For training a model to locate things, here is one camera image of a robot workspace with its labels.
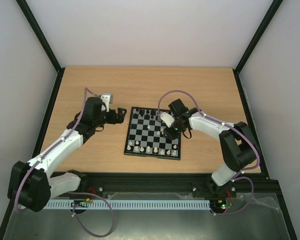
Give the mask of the black white chess board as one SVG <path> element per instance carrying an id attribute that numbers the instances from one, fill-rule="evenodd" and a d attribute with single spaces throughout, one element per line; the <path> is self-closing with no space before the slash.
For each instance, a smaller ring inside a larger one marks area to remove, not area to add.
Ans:
<path id="1" fill-rule="evenodd" d="M 175 140 L 166 138 L 163 135 L 165 127 L 165 123 L 158 120 L 156 108 L 133 106 L 123 154 L 179 161 L 181 159 L 181 136 Z"/>

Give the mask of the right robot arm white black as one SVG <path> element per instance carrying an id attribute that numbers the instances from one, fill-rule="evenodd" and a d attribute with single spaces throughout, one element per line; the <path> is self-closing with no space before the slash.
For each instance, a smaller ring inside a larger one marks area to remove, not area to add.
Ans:
<path id="1" fill-rule="evenodd" d="M 245 122 L 224 122 L 194 107 L 188 109 L 180 99 L 169 106 L 171 113 L 160 112 L 159 119 L 166 125 L 163 135 L 171 140 L 180 133 L 202 132 L 220 144 L 223 163 L 207 179 L 206 188 L 211 195 L 219 196 L 228 182 L 234 181 L 248 165 L 260 164 L 260 147 Z"/>

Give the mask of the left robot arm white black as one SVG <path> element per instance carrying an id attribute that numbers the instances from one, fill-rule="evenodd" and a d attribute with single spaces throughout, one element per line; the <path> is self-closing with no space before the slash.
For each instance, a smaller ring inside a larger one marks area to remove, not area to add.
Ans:
<path id="1" fill-rule="evenodd" d="M 89 97 L 61 136 L 46 150 L 27 162 L 18 161 L 11 170 L 7 196 L 18 206 L 33 212 L 41 211 L 48 201 L 67 192 L 87 189 L 87 176 L 76 170 L 53 177 L 56 168 L 105 124 L 121 124 L 126 109 L 110 109 L 112 95 Z"/>

